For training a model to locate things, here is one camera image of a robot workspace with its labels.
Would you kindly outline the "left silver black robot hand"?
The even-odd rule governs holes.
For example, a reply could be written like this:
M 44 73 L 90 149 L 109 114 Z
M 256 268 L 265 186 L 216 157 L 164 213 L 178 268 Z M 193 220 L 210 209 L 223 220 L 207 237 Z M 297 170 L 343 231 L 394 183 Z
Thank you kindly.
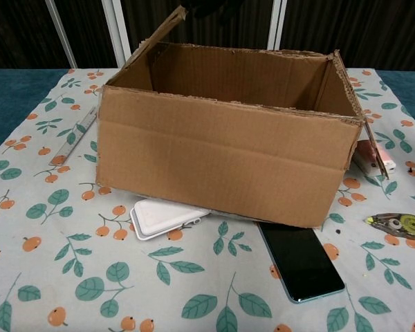
M 192 11 L 197 19 L 221 12 L 222 19 L 229 19 L 235 15 L 243 4 L 243 0 L 181 0 L 186 10 Z

